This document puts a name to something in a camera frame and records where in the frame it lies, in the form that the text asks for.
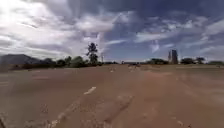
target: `hill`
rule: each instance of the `hill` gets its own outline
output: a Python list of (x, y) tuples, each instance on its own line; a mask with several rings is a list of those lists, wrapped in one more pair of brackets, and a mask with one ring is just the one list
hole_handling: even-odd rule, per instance
[(0, 71), (8, 70), (14, 65), (36, 64), (40, 60), (24, 54), (8, 54), (0, 57)]

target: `sky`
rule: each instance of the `sky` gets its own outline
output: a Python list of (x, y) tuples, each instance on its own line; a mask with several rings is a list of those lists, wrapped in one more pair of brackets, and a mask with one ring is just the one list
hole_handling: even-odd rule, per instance
[(224, 60), (223, 0), (0, 0), (0, 54)]

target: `ground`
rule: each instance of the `ground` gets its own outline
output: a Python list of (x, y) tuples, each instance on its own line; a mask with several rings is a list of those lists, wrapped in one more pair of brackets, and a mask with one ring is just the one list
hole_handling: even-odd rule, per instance
[(224, 70), (103, 66), (0, 74), (7, 128), (223, 128)]

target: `road marking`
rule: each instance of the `road marking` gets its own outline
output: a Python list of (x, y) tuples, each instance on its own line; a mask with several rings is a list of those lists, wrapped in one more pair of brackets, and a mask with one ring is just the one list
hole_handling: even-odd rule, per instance
[[(85, 92), (84, 95), (91, 94), (95, 89), (96, 87), (92, 87), (87, 92)], [(67, 109), (65, 109), (65, 111), (63, 111), (62, 113), (58, 115), (56, 120), (53, 120), (45, 128), (56, 128), (63, 120), (68, 118), (68, 116), (72, 112), (74, 112), (80, 106), (80, 104), (81, 104), (81, 99), (74, 101)]]
[(89, 89), (87, 92), (85, 92), (84, 95), (91, 94), (94, 90), (96, 90), (96, 87), (92, 87), (92, 88)]

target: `building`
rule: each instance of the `building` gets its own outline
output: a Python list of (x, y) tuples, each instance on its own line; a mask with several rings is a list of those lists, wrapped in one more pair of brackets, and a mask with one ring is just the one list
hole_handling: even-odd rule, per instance
[(178, 64), (177, 50), (171, 50), (168, 55), (168, 61), (170, 64)]

